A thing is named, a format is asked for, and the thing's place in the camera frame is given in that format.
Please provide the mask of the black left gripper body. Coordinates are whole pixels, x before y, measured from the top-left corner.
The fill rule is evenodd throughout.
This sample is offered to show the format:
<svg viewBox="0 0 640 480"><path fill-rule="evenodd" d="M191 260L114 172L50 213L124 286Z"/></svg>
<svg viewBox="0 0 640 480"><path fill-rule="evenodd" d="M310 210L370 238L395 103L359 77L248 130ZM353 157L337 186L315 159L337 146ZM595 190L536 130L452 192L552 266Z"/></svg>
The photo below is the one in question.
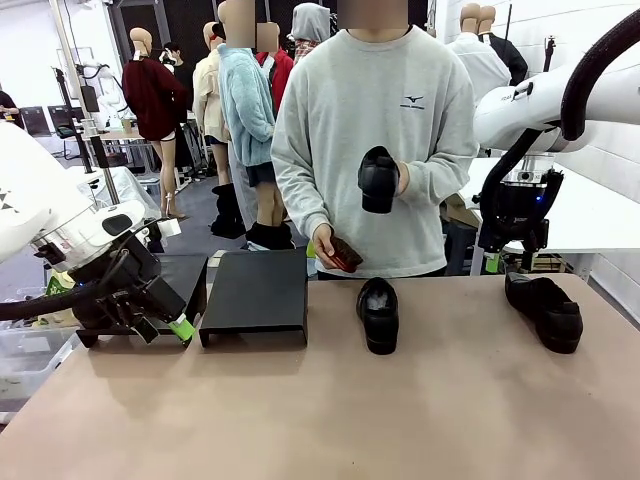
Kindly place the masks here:
<svg viewBox="0 0 640 480"><path fill-rule="evenodd" d="M86 329L133 329L144 320L177 320L186 303L161 272L160 260L144 247L109 248L74 270L78 287L97 289L74 304L75 317Z"/></svg>

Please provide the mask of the person's right hand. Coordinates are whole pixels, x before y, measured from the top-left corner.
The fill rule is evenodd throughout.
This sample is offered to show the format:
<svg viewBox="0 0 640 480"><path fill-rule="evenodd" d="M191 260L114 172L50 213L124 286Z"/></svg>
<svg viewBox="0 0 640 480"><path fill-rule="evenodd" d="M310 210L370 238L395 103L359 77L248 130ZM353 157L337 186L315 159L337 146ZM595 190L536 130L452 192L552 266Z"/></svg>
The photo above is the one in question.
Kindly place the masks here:
<svg viewBox="0 0 640 480"><path fill-rule="evenodd" d="M326 269L345 270L347 244L334 235L329 224L320 224L313 232L312 241L316 257Z"/></svg>

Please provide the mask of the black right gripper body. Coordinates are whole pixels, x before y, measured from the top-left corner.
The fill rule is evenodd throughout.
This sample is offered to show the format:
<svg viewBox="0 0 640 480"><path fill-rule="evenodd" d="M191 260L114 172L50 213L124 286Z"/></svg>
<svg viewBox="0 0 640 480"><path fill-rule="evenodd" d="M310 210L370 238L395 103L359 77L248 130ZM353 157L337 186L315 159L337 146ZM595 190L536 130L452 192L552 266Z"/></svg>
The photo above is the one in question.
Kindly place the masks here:
<svg viewBox="0 0 640 480"><path fill-rule="evenodd" d="M499 253L518 241L526 252L547 247L549 221L544 184L520 184L498 180L491 172L479 196L482 226L478 245L488 253Z"/></svg>

